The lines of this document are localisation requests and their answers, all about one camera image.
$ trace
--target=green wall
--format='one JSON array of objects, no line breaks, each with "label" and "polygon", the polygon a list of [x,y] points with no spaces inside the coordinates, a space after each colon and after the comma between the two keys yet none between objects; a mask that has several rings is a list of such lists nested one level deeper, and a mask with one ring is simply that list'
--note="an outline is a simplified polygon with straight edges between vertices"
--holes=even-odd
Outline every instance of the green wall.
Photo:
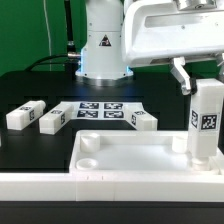
[{"label": "green wall", "polygon": [[[52,36],[52,52],[66,52],[66,28],[63,0],[46,0]],[[85,1],[71,0],[74,38],[80,49],[86,42]],[[0,4],[0,76],[5,72],[23,70],[34,61],[46,57],[48,36],[44,18],[43,0],[7,0]],[[49,70],[41,66],[37,70]],[[63,70],[53,66],[53,70]],[[141,68],[139,71],[168,72],[168,66]],[[215,62],[193,63],[189,72],[207,77],[217,74]]]}]

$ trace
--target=black platform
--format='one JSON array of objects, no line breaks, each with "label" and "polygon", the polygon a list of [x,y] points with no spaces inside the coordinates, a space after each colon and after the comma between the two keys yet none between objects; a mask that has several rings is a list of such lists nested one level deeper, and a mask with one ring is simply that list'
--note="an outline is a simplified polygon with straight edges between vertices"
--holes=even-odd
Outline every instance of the black platform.
[{"label": "black platform", "polygon": [[[190,97],[170,74],[136,74],[133,83],[94,87],[63,72],[10,72],[0,77],[0,172],[68,172],[78,130],[132,130],[125,121],[72,120],[55,136],[34,122],[6,128],[5,115],[29,100],[44,100],[44,113],[61,101],[142,102],[159,130],[187,130]],[[224,222],[224,203],[0,202],[0,223],[208,223]]]}]

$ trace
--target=circular recess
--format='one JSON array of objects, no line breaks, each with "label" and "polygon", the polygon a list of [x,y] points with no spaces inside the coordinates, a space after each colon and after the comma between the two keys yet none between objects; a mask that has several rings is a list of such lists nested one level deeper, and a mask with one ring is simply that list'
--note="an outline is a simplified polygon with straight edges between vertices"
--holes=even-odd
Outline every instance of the circular recess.
[{"label": "circular recess", "polygon": [[78,170],[95,170],[99,166],[99,163],[95,159],[85,158],[76,162],[76,168]]}]

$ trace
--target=white upright block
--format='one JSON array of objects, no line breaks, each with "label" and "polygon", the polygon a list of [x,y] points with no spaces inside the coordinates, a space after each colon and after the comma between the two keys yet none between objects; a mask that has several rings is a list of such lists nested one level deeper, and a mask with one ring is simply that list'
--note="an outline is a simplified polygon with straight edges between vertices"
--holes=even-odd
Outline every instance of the white upright block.
[{"label": "white upright block", "polygon": [[124,117],[138,131],[157,130],[157,119],[143,110],[142,107],[126,105],[124,107]]},{"label": "white upright block", "polygon": [[44,101],[29,101],[6,115],[7,127],[22,130],[43,115],[46,107]]},{"label": "white upright block", "polygon": [[71,104],[59,104],[39,120],[40,133],[54,135],[71,119],[72,112]]},{"label": "white upright block", "polygon": [[193,157],[215,156],[217,151],[224,85],[216,79],[197,80],[191,97],[188,149]]}]

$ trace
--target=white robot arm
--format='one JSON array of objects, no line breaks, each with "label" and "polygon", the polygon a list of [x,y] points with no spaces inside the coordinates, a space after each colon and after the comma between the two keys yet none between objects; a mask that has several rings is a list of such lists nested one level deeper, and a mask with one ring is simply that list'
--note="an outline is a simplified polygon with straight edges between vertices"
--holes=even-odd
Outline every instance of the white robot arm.
[{"label": "white robot arm", "polygon": [[192,88],[185,62],[223,65],[223,0],[127,0],[125,6],[122,55],[130,67],[170,64],[187,95]]}]

